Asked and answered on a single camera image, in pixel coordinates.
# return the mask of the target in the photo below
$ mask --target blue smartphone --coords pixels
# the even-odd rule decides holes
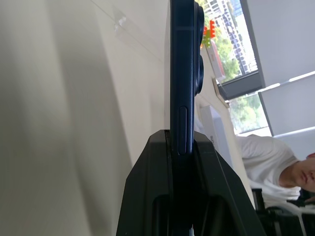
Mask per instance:
[[[170,0],[170,137],[173,155],[193,152],[194,97],[201,92],[204,13],[194,0]]]

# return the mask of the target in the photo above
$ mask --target man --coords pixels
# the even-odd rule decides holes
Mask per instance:
[[[237,141],[251,188],[262,189],[267,206],[297,200],[301,188],[315,192],[315,153],[300,161],[285,143],[272,137],[237,136]]]

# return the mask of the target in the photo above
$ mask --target tree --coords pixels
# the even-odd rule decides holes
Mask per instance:
[[[222,83],[233,80],[240,71],[237,59],[234,57],[233,45],[230,39],[222,37],[221,30],[216,28],[216,37],[214,38],[218,54],[225,72],[225,79]]]
[[[206,3],[205,0],[195,0],[200,6],[204,7]],[[211,38],[210,38],[210,17],[205,14],[205,27],[208,29],[207,32],[203,35],[202,44],[206,47],[211,47]],[[219,57],[222,62],[222,66],[225,72],[225,79],[221,82],[227,82],[234,79],[240,71],[240,67],[237,59],[233,53],[233,45],[229,38],[222,36],[220,28],[215,28],[215,38],[213,38]]]
[[[230,101],[230,115],[238,133],[267,126],[267,120],[257,94]]]

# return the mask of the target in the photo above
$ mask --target window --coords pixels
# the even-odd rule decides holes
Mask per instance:
[[[229,105],[235,134],[255,133],[259,129],[268,134],[268,122],[257,93],[232,99]]]
[[[205,11],[205,26],[209,28],[210,20],[216,23],[216,37],[213,40],[225,71],[225,79],[220,83],[256,71],[257,64],[240,0],[196,2]]]

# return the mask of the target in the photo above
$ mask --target white t-shirt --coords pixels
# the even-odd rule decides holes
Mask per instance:
[[[276,202],[297,200],[299,187],[283,188],[279,184],[282,171],[299,161],[293,151],[282,141],[272,137],[237,136],[251,188],[261,188],[267,207]]]

